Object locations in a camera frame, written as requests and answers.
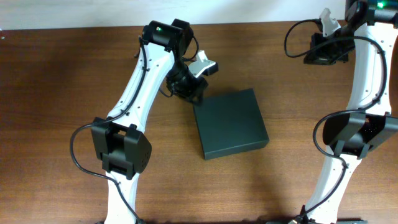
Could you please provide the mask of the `black box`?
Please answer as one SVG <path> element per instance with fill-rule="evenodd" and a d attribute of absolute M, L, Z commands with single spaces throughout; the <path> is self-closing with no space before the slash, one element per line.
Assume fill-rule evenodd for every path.
<path fill-rule="evenodd" d="M 252 88 L 205 98 L 193 112 L 205 160 L 262 149 L 270 141 Z"/>

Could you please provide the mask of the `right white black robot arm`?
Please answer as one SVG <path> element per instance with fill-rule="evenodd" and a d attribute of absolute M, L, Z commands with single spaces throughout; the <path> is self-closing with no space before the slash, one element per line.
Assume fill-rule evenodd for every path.
<path fill-rule="evenodd" d="M 353 87 L 345 110 L 323 117 L 313 133 L 325 162 L 315 191 L 293 223 L 336 223 L 338 209 L 353 172 L 361 161 L 397 132 L 391 115 L 389 78 L 397 38 L 396 1 L 347 1 L 341 26 L 324 9 L 314 20 L 318 32 L 304 63 L 333 65 L 355 53 Z"/>

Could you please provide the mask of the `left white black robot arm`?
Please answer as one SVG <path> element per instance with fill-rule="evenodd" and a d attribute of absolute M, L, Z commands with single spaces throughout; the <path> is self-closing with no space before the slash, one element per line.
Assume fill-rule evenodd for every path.
<path fill-rule="evenodd" d="M 163 82 L 172 95 L 199 105 L 208 86 L 210 67 L 204 51 L 187 64 L 184 55 L 195 36 L 189 22 L 170 25 L 152 21 L 139 38 L 136 67 L 119 102 L 105 119 L 95 118 L 91 128 L 97 158 L 108 180 L 105 223 L 140 223 L 135 210 L 137 183 L 148 165 L 152 146 L 145 137 L 146 121 Z"/>

